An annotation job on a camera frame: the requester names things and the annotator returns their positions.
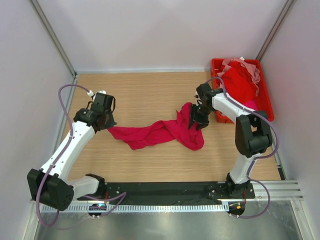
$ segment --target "wooden tabletop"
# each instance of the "wooden tabletop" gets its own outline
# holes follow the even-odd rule
[[[208,72],[83,74],[78,84],[115,96],[113,115],[118,126],[145,127],[158,120],[176,119],[176,110],[186,102],[194,103],[196,88],[208,79]],[[70,116],[85,108],[89,100],[84,90],[76,89]],[[106,182],[224,181],[238,155],[235,125],[218,123],[211,114],[210,124],[202,133],[204,147],[192,151],[176,140],[131,150],[107,130],[98,132],[84,147],[69,179],[91,173]],[[280,180],[275,159],[258,161],[252,177]]]

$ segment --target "pile of clothes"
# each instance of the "pile of clothes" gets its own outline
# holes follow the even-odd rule
[[[255,98],[259,92],[260,70],[243,58],[226,58],[220,71],[217,75],[222,78],[230,96],[246,107],[258,110]]]

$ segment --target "red basket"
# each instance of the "red basket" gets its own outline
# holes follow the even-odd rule
[[[223,58],[214,58],[212,59],[212,76],[216,77],[217,73],[220,72]],[[259,87],[259,93],[256,96],[255,103],[259,110],[264,110],[267,113],[268,120],[273,121],[275,119],[274,112],[270,103],[269,93],[267,89],[267,85],[265,82],[265,77],[262,72],[262,68],[260,62],[258,60],[253,59],[246,59],[244,60],[248,64],[255,65],[260,70],[260,82],[257,84]],[[214,80],[212,83],[212,88],[218,88],[217,81]],[[216,114],[216,121],[219,123],[233,123],[228,117],[221,115],[219,111],[215,112]]]

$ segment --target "white wall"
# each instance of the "white wall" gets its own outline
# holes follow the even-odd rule
[[[255,58],[285,0],[39,0],[77,71],[210,69]]]
[[[0,56],[0,239],[20,240],[27,173],[52,154],[62,117],[57,92],[72,77],[27,0],[1,4]]]
[[[297,179],[320,227],[320,1],[296,1],[265,57],[287,177]]]

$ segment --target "red fabric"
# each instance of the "red fabric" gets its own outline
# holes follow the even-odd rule
[[[146,146],[162,144],[177,139],[191,150],[199,150],[204,146],[201,130],[196,130],[197,123],[188,129],[191,102],[187,102],[176,112],[176,120],[160,120],[147,127],[114,126],[109,132],[117,140],[127,143],[131,149],[142,149]]]
[[[252,82],[252,75],[238,61],[230,62],[229,66],[231,68],[221,77],[226,91],[241,104],[253,100],[256,97],[257,86]]]

